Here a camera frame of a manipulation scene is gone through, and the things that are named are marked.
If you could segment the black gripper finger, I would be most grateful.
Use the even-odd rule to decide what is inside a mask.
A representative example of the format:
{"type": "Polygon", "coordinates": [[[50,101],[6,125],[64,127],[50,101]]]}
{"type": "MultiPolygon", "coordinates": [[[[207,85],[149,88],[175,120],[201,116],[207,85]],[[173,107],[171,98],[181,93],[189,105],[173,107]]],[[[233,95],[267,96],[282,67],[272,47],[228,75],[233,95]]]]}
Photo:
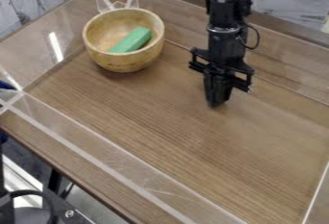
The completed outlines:
{"type": "Polygon", "coordinates": [[[213,108],[217,106],[217,79],[208,70],[203,73],[203,84],[207,104],[213,108]]]}
{"type": "Polygon", "coordinates": [[[233,87],[233,76],[231,74],[219,77],[217,81],[217,104],[221,105],[228,99],[231,95],[233,87]]]}

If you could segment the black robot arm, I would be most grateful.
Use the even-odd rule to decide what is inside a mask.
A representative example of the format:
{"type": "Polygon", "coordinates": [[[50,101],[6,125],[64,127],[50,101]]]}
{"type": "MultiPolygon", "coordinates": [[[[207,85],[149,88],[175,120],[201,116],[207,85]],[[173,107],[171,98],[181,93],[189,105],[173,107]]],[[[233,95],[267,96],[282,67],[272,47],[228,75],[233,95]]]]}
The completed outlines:
{"type": "Polygon", "coordinates": [[[244,62],[245,50],[257,47],[247,45],[247,29],[256,29],[245,23],[251,0],[205,0],[209,17],[208,48],[193,47],[188,67],[203,74],[207,104],[211,108],[221,105],[231,95],[232,88],[248,92],[252,68],[244,62]]]}

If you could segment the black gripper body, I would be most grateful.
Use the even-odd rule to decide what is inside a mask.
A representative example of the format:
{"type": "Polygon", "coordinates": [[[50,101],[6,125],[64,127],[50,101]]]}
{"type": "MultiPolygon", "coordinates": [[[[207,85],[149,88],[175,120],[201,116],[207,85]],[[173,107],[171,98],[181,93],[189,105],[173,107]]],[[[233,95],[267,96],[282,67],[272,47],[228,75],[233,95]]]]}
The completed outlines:
{"type": "Polygon", "coordinates": [[[224,74],[231,79],[231,86],[243,92],[249,91],[251,77],[253,69],[244,63],[241,58],[229,59],[228,62],[215,62],[211,60],[208,51],[192,47],[189,49],[191,61],[188,67],[199,73],[203,73],[205,68],[213,74],[224,74]]]}

